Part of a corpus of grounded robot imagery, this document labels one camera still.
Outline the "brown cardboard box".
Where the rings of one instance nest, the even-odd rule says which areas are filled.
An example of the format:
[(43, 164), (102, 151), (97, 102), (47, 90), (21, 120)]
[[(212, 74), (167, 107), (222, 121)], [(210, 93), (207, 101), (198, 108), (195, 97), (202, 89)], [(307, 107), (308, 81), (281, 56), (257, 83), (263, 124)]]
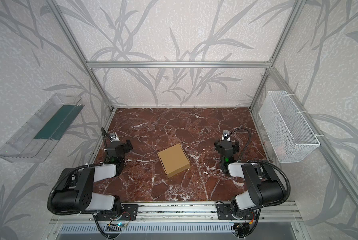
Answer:
[(191, 167), (181, 144), (176, 144), (168, 149), (158, 152), (160, 162), (168, 178), (171, 178)]

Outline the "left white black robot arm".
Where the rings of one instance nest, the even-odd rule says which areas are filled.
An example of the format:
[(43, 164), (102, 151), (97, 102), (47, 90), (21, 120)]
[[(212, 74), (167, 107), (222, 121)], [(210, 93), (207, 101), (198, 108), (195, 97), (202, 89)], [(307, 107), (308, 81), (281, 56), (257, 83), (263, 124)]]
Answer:
[(130, 140), (122, 143), (114, 140), (105, 149), (105, 163), (85, 164), (63, 170), (47, 200), (47, 209), (59, 216), (80, 213), (110, 212), (122, 215), (124, 208), (119, 196), (98, 194), (94, 183), (121, 174), (125, 167), (125, 154), (133, 150)]

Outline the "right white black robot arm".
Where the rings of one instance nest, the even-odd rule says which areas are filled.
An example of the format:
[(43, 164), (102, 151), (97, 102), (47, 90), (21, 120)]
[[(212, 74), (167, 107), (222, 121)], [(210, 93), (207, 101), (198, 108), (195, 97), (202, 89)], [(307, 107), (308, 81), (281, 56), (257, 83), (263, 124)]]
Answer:
[(220, 165), (224, 174), (245, 180), (247, 190), (233, 197), (231, 213), (240, 217), (249, 210), (273, 207), (284, 203), (291, 194), (291, 184), (286, 174), (267, 161), (239, 163), (234, 154), (239, 150), (238, 142), (216, 141), (215, 150), (221, 155)]

